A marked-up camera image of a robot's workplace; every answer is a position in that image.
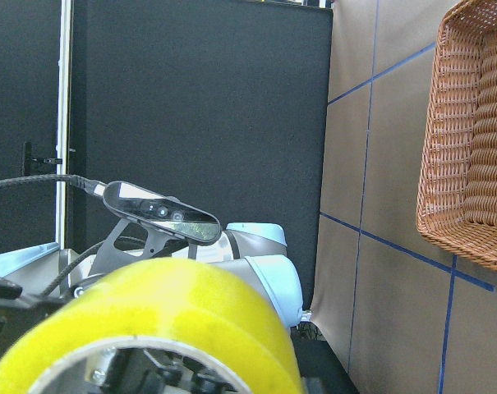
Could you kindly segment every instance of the camera lens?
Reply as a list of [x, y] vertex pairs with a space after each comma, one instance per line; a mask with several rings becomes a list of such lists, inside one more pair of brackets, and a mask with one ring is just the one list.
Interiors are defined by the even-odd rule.
[[160, 207], [157, 209], [157, 216], [159, 218], [165, 218], [168, 215], [168, 209], [166, 207]]
[[143, 199], [141, 202], [140, 202], [140, 206], [139, 206], [139, 209], [143, 212], [143, 213], [150, 213], [150, 214], [153, 214], [155, 215], [155, 212], [157, 210], [157, 203], [155, 203], [154, 201], [151, 201], [151, 200], [147, 200], [147, 199]]
[[176, 220], [177, 222], [182, 222], [182, 219], [184, 219], [184, 214], [181, 211], [175, 211], [172, 213], [172, 219]]

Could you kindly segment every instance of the metal frame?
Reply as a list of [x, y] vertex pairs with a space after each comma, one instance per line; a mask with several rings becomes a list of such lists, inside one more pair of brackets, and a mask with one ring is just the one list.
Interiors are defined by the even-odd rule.
[[[69, 98], [71, 81], [71, 36], [73, 0], [62, 0], [60, 18], [60, 60], [58, 77], [57, 174], [67, 174], [69, 151]], [[66, 244], [66, 184], [57, 183], [55, 241], [60, 248]]]

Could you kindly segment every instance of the black bracket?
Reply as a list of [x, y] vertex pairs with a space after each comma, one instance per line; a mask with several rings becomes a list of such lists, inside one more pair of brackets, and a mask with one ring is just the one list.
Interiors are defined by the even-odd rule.
[[21, 153], [22, 176], [41, 175], [47, 173], [41, 168], [41, 165], [47, 164], [57, 166], [62, 163], [63, 161], [61, 158], [34, 158], [31, 143], [29, 141], [24, 142]]
[[67, 302], [39, 295], [21, 295], [9, 300], [12, 293], [4, 295], [8, 297], [0, 298], [0, 359], [18, 338]]

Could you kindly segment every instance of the beige wall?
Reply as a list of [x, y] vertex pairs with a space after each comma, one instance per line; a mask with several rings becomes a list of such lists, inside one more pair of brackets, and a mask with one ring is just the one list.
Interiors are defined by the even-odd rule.
[[497, 274], [426, 243], [416, 192], [452, 0], [336, 0], [312, 303], [361, 394], [497, 393]]

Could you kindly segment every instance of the black cable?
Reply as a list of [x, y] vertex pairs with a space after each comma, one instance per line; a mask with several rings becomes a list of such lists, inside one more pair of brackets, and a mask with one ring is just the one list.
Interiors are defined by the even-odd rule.
[[19, 185], [26, 185], [30, 183], [40, 183], [40, 182], [66, 182], [71, 186], [75, 186], [78, 187], [79, 189], [84, 190], [86, 193], [90, 195], [95, 195], [94, 189], [96, 188], [96, 186], [99, 185], [105, 186], [105, 184], [100, 181], [87, 179], [80, 175], [48, 174], [48, 175], [21, 176], [18, 178], [3, 179], [0, 181], [0, 189], [5, 189], [6, 187], [11, 187], [11, 186], [19, 186]]
[[[119, 236], [117, 238], [117, 241], [127, 241], [127, 242], [132, 242], [132, 243], [137, 243], [141, 246], [144, 246], [145, 242], [139, 238], [134, 238], [132, 236]], [[70, 264], [68, 264], [60, 273], [53, 279], [51, 283], [48, 284], [48, 286], [40, 293], [41, 296], [48, 296], [50, 295], [55, 288], [60, 285], [60, 283], [66, 278], [67, 275], [71, 273], [73, 269], [75, 269], [82, 261], [84, 261], [86, 258], [91, 256], [92, 254], [96, 253], [102, 244], [105, 241], [100, 241], [87, 250], [85, 250], [80, 256], [78, 256], [74, 261], [72, 261]]]
[[160, 257], [168, 257], [171, 256], [172, 253], [178, 252], [188, 246], [188, 241], [186, 240], [174, 240], [168, 242], [159, 252], [151, 256], [152, 259], [160, 258]]

